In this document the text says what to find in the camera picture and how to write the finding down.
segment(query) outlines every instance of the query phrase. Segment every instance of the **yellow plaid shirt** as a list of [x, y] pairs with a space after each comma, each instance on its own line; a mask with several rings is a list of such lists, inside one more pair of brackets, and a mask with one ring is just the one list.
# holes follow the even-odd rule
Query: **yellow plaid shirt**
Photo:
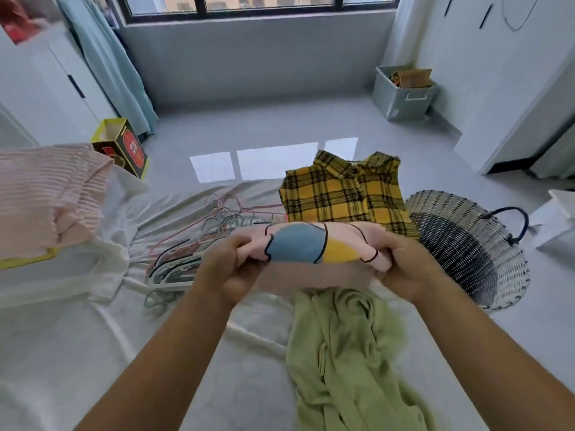
[[318, 151], [313, 165], [286, 171], [279, 196], [290, 222], [369, 221], [418, 239], [399, 189], [399, 164], [380, 152], [349, 162]]

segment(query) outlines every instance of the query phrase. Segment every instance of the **black and white basket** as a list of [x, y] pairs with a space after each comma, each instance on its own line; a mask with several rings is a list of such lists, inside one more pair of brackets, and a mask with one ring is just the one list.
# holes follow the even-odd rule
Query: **black and white basket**
[[[461, 196], [425, 190], [409, 197], [409, 216], [419, 241], [446, 273], [486, 311], [505, 309], [521, 299], [529, 285], [529, 269], [518, 246], [529, 217], [518, 207], [489, 212]], [[518, 210], [525, 219], [513, 237], [494, 215]]]

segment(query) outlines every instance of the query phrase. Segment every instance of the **green garment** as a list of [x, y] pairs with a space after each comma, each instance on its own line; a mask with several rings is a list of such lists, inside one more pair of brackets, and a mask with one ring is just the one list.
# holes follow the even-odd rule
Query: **green garment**
[[287, 369], [299, 431], [425, 431], [435, 420], [399, 380], [404, 333], [385, 301], [351, 289], [297, 292]]

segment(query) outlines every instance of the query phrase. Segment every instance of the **cord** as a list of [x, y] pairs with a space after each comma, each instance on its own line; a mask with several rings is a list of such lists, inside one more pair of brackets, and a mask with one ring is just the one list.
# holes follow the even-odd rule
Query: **cord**
[[531, 9], [529, 10], [529, 13], [527, 14], [527, 18], [525, 18], [523, 20], [523, 22], [521, 23], [521, 25], [518, 28], [513, 28], [513, 26], [511, 24], [509, 24], [509, 21], [507, 20], [507, 17], [505, 16], [505, 0], [501, 0], [501, 14], [503, 15], [503, 21], [505, 21], [505, 24], [507, 24], [507, 27], [511, 30], [511, 31], [518, 31], [521, 27], [523, 27], [525, 25], [525, 22], [527, 22], [527, 20], [529, 19], [529, 16], [531, 15], [531, 12], [533, 12], [533, 9], [535, 8], [535, 5], [537, 4], [537, 1], [539, 0], [535, 0], [535, 3], [533, 3], [533, 6], [531, 6]]

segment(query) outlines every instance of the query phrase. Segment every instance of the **hand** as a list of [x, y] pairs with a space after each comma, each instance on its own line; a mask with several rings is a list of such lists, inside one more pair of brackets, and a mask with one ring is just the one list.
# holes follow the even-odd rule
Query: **hand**
[[194, 283], [206, 291], [221, 293], [234, 307], [252, 288], [263, 268], [255, 260], [247, 260], [236, 268], [237, 249], [250, 241], [250, 237], [233, 234], [213, 244], [202, 258]]
[[386, 231], [382, 246], [391, 251], [393, 266], [376, 276], [398, 297], [412, 304], [423, 289], [446, 277], [426, 247], [413, 239]]

